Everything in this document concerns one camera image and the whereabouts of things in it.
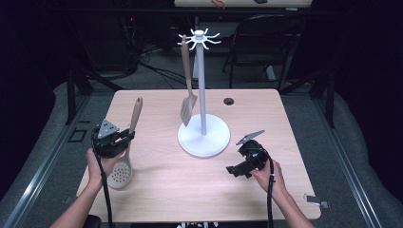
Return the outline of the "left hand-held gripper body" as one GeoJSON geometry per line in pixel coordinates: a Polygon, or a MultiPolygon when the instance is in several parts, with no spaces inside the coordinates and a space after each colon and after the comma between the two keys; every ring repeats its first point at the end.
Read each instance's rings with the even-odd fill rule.
{"type": "Polygon", "coordinates": [[[114,158],[120,154],[121,146],[125,143],[118,141],[120,132],[120,128],[108,120],[97,124],[91,134],[94,152],[102,158],[114,158]]]}

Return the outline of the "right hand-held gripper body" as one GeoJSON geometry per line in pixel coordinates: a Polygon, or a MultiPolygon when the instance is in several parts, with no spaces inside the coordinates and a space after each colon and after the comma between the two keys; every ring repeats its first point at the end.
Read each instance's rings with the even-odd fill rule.
{"type": "Polygon", "coordinates": [[[268,152],[255,141],[255,138],[262,133],[264,130],[247,134],[237,142],[237,145],[240,146],[238,152],[245,158],[245,162],[249,163],[251,170],[263,169],[269,158],[268,152]]]}

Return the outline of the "beige slotted skimmer spoon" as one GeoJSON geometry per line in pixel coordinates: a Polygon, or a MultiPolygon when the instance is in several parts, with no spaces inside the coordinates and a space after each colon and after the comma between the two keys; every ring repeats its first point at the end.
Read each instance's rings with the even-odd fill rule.
{"type": "MultiPolygon", "coordinates": [[[[143,98],[139,97],[133,107],[131,122],[129,126],[129,132],[134,133],[137,126],[138,120],[141,115],[143,108],[143,98]]],[[[128,147],[124,154],[117,160],[112,170],[112,173],[108,176],[108,185],[114,189],[120,189],[129,184],[132,177],[132,163],[130,159],[130,146],[131,142],[128,143],[128,147]]]]}

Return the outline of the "white utensil stand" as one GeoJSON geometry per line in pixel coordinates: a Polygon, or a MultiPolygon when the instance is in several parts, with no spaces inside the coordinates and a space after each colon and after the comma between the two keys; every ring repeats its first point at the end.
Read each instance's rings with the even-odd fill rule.
{"type": "Polygon", "coordinates": [[[208,29],[193,30],[191,36],[186,36],[189,51],[196,51],[196,69],[198,76],[199,94],[192,111],[192,118],[188,126],[183,123],[178,130],[178,141],[181,148],[188,154],[198,158],[211,158],[219,155],[229,144],[230,129],[227,123],[218,116],[208,114],[206,110],[206,94],[204,80],[204,51],[208,49],[206,43],[219,44],[215,41],[219,36],[208,35],[208,29]]]}

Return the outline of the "beige slotted spatula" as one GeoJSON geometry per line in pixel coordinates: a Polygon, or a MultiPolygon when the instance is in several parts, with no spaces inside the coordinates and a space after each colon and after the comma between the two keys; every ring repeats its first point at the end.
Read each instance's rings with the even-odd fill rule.
{"type": "Polygon", "coordinates": [[[190,120],[192,118],[192,111],[195,106],[195,103],[198,97],[193,93],[192,88],[192,80],[191,80],[191,70],[190,70],[190,57],[189,57],[189,48],[186,43],[186,36],[182,36],[181,41],[181,52],[182,52],[182,65],[184,70],[184,76],[186,81],[186,88],[188,95],[182,100],[182,108],[181,108],[181,118],[182,123],[185,126],[188,126],[190,120]]]}

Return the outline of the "person's right hand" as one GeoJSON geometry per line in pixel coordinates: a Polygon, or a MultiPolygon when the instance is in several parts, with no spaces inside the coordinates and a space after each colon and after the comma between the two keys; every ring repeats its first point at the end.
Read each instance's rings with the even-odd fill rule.
{"type": "Polygon", "coordinates": [[[250,174],[265,192],[269,192],[269,178],[274,178],[272,186],[272,198],[274,201],[283,200],[287,196],[288,192],[281,167],[277,161],[273,161],[273,164],[267,162],[262,170],[252,170],[250,174]]]}

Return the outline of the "person's left hand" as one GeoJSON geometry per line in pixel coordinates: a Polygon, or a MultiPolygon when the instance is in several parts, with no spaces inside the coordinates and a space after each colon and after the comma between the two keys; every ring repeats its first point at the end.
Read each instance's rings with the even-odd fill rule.
{"type": "Polygon", "coordinates": [[[101,163],[98,163],[93,149],[89,148],[86,152],[86,159],[89,173],[88,185],[91,188],[100,189],[102,186],[102,173],[105,173],[108,177],[112,173],[119,157],[101,158],[101,163]]]}

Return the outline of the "black folding chair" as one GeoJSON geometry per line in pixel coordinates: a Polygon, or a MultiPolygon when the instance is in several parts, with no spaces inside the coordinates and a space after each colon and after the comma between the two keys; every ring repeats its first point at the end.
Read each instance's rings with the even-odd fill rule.
{"type": "Polygon", "coordinates": [[[295,15],[259,14],[240,22],[231,36],[222,68],[230,66],[229,87],[233,85],[235,67],[281,66],[277,79],[280,89],[292,42],[302,26],[303,20],[295,15]]]}

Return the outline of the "black metal frame stand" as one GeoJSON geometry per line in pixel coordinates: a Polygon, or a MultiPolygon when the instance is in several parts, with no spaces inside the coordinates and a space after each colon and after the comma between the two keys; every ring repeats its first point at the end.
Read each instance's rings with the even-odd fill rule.
{"type": "Polygon", "coordinates": [[[108,79],[102,77],[100,74],[90,70],[86,66],[75,64],[67,73],[67,121],[66,124],[71,124],[76,116],[76,91],[90,96],[94,89],[89,80],[95,80],[102,85],[112,89],[113,91],[122,90],[123,88],[110,82],[108,79]]]}
{"type": "Polygon", "coordinates": [[[326,94],[325,120],[331,128],[334,128],[336,66],[325,67],[308,77],[296,80],[294,83],[282,88],[279,93],[290,93],[311,81],[313,81],[314,84],[309,91],[309,95],[312,99],[320,99],[323,94],[326,94]]]}

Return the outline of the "metal floor rail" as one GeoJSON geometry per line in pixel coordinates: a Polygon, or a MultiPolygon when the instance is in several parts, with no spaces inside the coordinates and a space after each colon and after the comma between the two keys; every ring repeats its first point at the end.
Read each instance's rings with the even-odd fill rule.
{"type": "Polygon", "coordinates": [[[70,124],[65,124],[62,103],[56,103],[26,164],[0,201],[0,228],[48,228],[75,199],[86,169],[89,102],[88,97],[78,100],[70,124]]]}
{"type": "Polygon", "coordinates": [[[313,99],[313,104],[317,114],[329,135],[334,148],[336,149],[336,159],[348,182],[349,188],[354,196],[355,202],[364,218],[368,228],[383,228],[379,217],[377,216],[372,203],[370,202],[367,192],[365,191],[356,171],[346,153],[346,150],[338,137],[336,130],[328,124],[325,116],[325,107],[321,100],[313,99]]]}

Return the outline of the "metal table corner bracket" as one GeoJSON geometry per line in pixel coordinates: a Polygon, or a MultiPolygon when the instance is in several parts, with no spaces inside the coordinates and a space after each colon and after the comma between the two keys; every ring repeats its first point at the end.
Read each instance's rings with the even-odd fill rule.
{"type": "Polygon", "coordinates": [[[318,206],[319,208],[322,209],[328,209],[331,207],[330,202],[326,200],[322,200],[321,198],[317,196],[311,196],[308,194],[305,194],[303,198],[310,203],[313,203],[314,205],[318,206]]]}

